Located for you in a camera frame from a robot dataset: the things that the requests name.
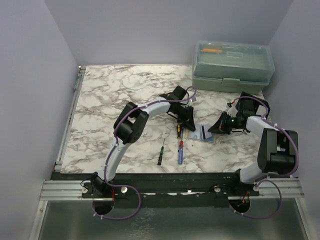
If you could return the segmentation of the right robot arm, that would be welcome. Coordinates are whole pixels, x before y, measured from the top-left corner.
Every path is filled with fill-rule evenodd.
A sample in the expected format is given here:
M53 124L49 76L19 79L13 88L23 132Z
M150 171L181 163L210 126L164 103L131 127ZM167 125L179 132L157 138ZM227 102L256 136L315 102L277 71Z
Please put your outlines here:
M298 133L286 130L258 115L230 116L222 112L218 121L208 129L209 133L229 135L233 130L253 133L260 139L257 160L237 171L238 179L230 183L230 191L241 196L254 184L270 175L289 177L299 165Z

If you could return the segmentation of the white striped credit card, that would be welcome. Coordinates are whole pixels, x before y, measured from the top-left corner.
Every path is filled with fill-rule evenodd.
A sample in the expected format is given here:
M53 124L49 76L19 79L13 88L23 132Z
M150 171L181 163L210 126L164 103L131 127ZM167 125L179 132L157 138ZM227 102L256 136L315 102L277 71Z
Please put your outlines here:
M212 137L212 133L209 132L210 127L211 125L209 123L201 125L201 135L203 140L206 140Z

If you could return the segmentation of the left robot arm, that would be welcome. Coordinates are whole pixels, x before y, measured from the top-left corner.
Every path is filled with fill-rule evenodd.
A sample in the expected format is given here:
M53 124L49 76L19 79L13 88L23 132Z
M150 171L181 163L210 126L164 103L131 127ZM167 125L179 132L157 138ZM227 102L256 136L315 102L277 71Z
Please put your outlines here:
M189 86L184 89L176 86L172 92L159 95L157 98L142 104L128 102L113 125L113 142L106 155L104 165L94 172L90 182L93 191L101 198L110 194L111 183L116 176L116 170L127 149L142 136L147 121L158 115L167 114L176 119L184 129L195 131L194 108L188 105L196 96L197 90L189 94Z

